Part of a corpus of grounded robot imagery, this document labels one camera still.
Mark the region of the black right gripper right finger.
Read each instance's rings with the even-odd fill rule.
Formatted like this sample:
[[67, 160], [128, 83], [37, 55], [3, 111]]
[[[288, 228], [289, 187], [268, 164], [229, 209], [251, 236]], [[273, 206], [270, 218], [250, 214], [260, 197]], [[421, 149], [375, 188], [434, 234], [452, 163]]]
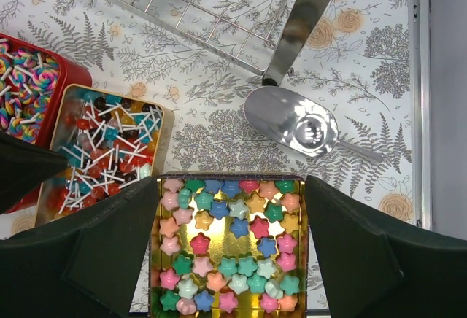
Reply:
[[332, 317], [465, 317], [466, 241], [309, 176], [306, 210]]

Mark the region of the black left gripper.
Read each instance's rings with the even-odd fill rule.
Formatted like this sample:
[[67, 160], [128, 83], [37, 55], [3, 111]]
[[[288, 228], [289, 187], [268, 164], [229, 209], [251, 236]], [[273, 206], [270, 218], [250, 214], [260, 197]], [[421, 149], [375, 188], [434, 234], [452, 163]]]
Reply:
[[1, 133], [1, 213], [64, 171], [65, 156]]

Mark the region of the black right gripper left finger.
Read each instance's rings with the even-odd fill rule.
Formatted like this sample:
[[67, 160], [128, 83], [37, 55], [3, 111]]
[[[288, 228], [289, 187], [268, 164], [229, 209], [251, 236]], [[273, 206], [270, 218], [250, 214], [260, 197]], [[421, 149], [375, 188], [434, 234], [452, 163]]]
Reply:
[[157, 193], [147, 177], [1, 241], [1, 316], [128, 317]]

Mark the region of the silver metal scoop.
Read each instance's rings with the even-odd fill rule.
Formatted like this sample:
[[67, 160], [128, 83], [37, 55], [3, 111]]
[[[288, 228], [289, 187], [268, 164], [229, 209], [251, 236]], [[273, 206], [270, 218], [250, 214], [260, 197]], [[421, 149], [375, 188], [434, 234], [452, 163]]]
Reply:
[[383, 161], [379, 153], [342, 140], [331, 111], [285, 88], [253, 90], [246, 97], [244, 116], [257, 132], [311, 158], [321, 158], [341, 146], [372, 163]]

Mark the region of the gold tin of star candies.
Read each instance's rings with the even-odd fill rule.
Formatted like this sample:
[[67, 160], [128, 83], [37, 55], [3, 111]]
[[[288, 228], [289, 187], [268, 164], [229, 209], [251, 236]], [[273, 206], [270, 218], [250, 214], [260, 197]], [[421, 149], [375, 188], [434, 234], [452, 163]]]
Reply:
[[157, 179], [151, 317], [304, 317], [304, 180], [170, 173]]

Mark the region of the red tin of swirl lollipops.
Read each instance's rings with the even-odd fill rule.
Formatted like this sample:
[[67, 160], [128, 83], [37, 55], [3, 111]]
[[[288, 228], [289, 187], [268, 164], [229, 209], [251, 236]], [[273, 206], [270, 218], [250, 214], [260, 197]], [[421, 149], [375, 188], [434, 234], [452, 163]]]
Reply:
[[52, 139], [67, 86], [90, 87], [88, 70], [52, 51], [1, 35], [1, 131], [39, 147]]

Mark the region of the gold tin of ball lollipops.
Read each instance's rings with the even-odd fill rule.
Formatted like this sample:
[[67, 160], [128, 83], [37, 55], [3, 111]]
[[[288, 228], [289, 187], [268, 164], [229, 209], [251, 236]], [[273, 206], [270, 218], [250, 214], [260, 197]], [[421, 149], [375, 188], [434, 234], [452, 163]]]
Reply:
[[42, 184], [35, 224], [65, 217], [161, 173], [173, 124], [174, 112], [161, 104], [68, 86], [50, 144], [68, 165]]

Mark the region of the stainless steel dish rack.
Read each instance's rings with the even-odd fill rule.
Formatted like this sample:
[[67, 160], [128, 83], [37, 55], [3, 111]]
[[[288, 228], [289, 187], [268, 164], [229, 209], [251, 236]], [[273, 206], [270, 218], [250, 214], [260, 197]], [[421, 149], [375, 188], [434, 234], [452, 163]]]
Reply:
[[[279, 85], [330, 0], [105, 0]], [[61, 0], [58, 7], [71, 5]]]

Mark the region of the aluminium table edge rail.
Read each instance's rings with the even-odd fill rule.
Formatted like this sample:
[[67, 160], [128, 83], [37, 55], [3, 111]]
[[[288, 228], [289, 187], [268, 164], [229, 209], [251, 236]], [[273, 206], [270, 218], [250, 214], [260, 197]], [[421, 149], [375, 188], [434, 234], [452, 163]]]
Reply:
[[408, 0], [412, 94], [412, 181], [415, 222], [433, 229], [431, 192], [431, 1]]

